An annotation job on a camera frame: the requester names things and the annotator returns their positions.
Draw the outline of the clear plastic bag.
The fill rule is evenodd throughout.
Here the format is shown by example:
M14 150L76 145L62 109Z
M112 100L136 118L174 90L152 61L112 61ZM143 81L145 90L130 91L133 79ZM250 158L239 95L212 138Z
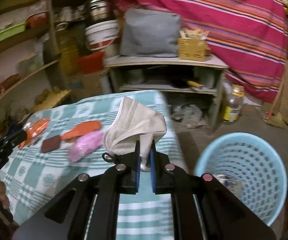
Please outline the clear plastic bag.
M27 139L26 143L31 143L35 138L37 138L39 135L41 135L46 128L48 127L48 122L50 121L50 118L43 118L41 120L38 120L36 122L28 122L24 125L23 129L27 133Z

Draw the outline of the dark red square pad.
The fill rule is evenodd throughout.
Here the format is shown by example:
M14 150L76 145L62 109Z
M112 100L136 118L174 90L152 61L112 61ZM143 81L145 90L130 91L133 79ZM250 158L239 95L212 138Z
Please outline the dark red square pad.
M51 138L45 139L42 142L41 153L48 153L60 148L61 136L55 135Z

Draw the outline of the metal pot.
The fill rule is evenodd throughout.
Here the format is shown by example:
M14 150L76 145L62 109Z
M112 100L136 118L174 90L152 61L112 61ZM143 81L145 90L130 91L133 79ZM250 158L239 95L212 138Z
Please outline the metal pot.
M91 23L97 23L111 19L111 4L109 0L90 0L86 4Z

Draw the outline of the white plastic bucket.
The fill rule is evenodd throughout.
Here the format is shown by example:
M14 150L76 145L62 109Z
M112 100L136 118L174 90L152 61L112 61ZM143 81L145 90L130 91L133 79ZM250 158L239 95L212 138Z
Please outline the white plastic bucket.
M119 56L118 20L103 21L85 28L85 45L92 52L103 51L106 59Z

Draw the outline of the pink plastic wrapper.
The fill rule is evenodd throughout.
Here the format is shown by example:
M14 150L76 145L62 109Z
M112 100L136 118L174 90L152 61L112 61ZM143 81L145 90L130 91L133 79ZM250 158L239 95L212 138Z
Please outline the pink plastic wrapper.
M102 130L93 131L79 137L69 151L69 158L72 162L78 162L87 155L96 151L103 145L104 132Z

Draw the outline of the yellow chopstick holder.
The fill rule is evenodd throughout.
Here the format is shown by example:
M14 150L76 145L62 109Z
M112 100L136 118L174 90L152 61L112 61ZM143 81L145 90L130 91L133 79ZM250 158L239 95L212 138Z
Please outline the yellow chopstick holder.
M209 31L182 28L179 30L179 34L179 58L182 60L205 61L206 52L209 49L206 41Z

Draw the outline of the light blue plastic basket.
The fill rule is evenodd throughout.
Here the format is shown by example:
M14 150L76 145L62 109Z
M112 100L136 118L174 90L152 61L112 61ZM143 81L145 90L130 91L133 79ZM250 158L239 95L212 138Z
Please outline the light blue plastic basket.
M225 175L242 184L239 199L267 226L280 214L287 195L286 170L277 151L250 133L229 133L212 141L194 170Z

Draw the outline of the wooden handled tool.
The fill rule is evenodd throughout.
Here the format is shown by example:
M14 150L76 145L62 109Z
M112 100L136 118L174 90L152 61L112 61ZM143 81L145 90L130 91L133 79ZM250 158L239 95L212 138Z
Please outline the wooden handled tool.
M195 81L187 81L187 84L192 87L192 88L196 88L196 89L202 89L204 85L197 83Z

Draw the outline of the cardboard box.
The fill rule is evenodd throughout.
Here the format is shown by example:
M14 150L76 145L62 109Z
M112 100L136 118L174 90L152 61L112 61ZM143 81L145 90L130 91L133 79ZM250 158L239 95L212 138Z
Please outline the cardboard box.
M69 89L75 101L112 93L106 70L90 74L78 73L68 78Z

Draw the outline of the green checkered tablecloth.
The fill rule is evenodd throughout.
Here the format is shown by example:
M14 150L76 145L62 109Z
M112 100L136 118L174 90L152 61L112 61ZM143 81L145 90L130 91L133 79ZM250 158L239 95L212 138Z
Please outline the green checkered tablecloth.
M95 96L71 105L37 112L34 119L49 118L43 139L63 134L84 121L99 121L107 129L116 118L122 93ZM171 163L186 168L183 153L175 133L165 96L156 90L128 92L126 96L160 112L167 132L156 143L156 150L168 155ZM23 224L51 198L64 189L79 174L102 174L110 164L102 159L100 147L82 160L69 159L71 143L64 142L58 150L41 152L41 143L15 149L9 162L0 170L6 185L10 210L17 224ZM142 172L139 192L120 197L117 239L173 239L173 217L170 195L152 192L151 176Z

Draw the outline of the striped pink cloth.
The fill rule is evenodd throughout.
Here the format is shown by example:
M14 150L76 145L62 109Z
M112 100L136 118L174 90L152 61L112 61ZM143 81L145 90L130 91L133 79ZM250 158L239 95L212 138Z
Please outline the striped pink cloth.
M130 8L178 14L185 27L207 31L211 52L229 66L227 78L263 102L282 82L288 32L282 0L113 0Z

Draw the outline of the wooden wall shelf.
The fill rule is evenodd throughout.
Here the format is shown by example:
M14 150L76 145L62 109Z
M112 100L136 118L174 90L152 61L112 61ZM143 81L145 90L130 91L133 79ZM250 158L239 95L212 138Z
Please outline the wooden wall shelf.
M66 89L51 0L0 0L0 31L26 23L0 42L0 120L31 108L45 89Z

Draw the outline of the yellow egg tray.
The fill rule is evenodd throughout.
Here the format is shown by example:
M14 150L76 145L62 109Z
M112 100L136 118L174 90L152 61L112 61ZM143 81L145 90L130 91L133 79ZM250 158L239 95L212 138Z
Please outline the yellow egg tray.
M31 107L32 113L52 109L59 106L69 97L71 90L48 90L45 89L34 99L34 105Z

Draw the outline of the white face mask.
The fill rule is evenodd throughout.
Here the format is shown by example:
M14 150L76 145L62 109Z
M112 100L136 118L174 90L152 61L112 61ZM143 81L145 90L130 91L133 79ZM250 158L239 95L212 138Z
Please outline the white face mask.
M127 96L124 96L117 116L103 136L103 145L110 155L124 155L135 150L140 142L140 168L150 171L148 163L152 142L167 133L164 116Z

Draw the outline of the long orange wrapper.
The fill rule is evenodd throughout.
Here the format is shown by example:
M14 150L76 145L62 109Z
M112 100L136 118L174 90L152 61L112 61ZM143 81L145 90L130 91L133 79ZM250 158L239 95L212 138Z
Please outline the long orange wrapper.
M100 121L86 121L81 124L78 124L77 126L72 128L70 131L61 135L61 140L70 140L75 137L81 137L90 132L97 131L100 128L101 128Z

